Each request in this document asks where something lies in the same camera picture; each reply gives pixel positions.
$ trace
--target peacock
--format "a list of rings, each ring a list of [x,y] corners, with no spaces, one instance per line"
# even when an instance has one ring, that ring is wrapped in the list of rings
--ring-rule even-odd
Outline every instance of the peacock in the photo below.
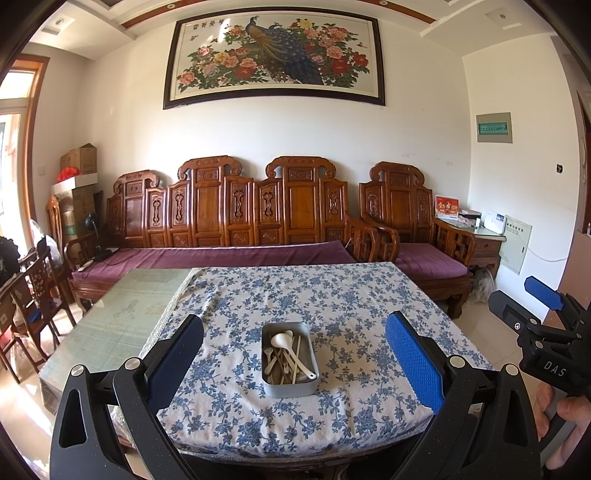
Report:
[[[245,30],[258,44],[261,55],[267,60],[264,65],[271,76],[281,77],[284,72],[300,83],[323,85],[318,68],[297,39],[278,23],[269,28],[259,27],[257,18],[252,17]]]

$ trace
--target sofa leg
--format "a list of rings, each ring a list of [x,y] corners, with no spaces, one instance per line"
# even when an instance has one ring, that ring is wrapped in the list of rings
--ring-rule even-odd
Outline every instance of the sofa leg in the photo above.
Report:
[[[462,305],[466,303],[467,299],[467,293],[460,293],[449,297],[447,299],[447,316],[452,320],[458,319],[462,314]]]

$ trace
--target wooden ceiling strip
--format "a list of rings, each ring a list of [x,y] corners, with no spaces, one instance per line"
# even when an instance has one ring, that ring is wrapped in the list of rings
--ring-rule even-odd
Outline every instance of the wooden ceiling strip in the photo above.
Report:
[[[121,26],[123,26],[124,28],[131,28],[139,23],[142,23],[145,20],[157,17],[158,15],[164,14],[166,12],[170,12],[171,10],[176,10],[177,8],[186,7],[188,5],[199,4],[204,1],[206,1],[206,0],[177,0],[176,2],[171,2],[167,5],[163,5],[161,7],[154,8],[153,10],[150,10],[148,12],[141,14],[141,15],[138,15],[137,17],[133,17],[130,20],[128,20],[127,22],[123,22],[121,24]],[[417,20],[420,20],[420,21],[428,23],[428,24],[432,24],[433,22],[436,21],[434,18],[431,18],[428,15],[422,14],[421,12],[417,12],[416,10],[413,10],[412,8],[405,7],[403,5],[398,5],[398,4],[395,4],[392,2],[388,2],[386,5],[382,5],[380,3],[380,0],[359,0],[359,1],[365,2],[367,4],[377,5],[379,7],[388,8],[390,10],[394,10],[395,12],[399,12],[401,14],[408,15],[409,17],[416,18]]]

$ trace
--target carved wooden sofa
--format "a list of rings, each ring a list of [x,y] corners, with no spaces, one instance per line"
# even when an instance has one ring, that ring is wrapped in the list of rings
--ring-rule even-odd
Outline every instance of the carved wooden sofa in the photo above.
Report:
[[[66,258],[77,299],[96,301],[131,268],[377,259],[378,231],[349,216],[347,182],[335,178],[336,168],[327,159],[279,157],[267,165],[267,178],[261,181],[242,177],[241,171],[240,162],[220,156],[185,162],[178,182],[169,186],[162,186],[151,170],[120,176],[113,185],[115,194],[107,199],[106,237],[111,246],[150,250],[126,250],[130,258],[119,269],[109,266],[118,261],[111,257],[78,273],[75,266],[93,256],[96,239],[90,234],[71,241]],[[290,252],[244,248],[331,241]],[[206,247],[233,249],[202,251]],[[256,258],[250,257],[253,252]]]
[[[447,300],[450,318],[470,293],[473,234],[434,217],[432,191],[412,165],[380,162],[359,184],[361,218],[379,230],[378,258],[395,262],[433,300]]]

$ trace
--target purple seat cover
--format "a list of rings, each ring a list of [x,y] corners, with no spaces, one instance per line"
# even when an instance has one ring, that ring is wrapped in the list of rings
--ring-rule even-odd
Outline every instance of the purple seat cover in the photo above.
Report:
[[[339,241],[281,247],[128,248],[73,272],[74,280],[114,284],[133,268],[274,267],[355,263]]]
[[[461,277],[468,268],[431,244],[401,244],[396,266],[411,280]]]

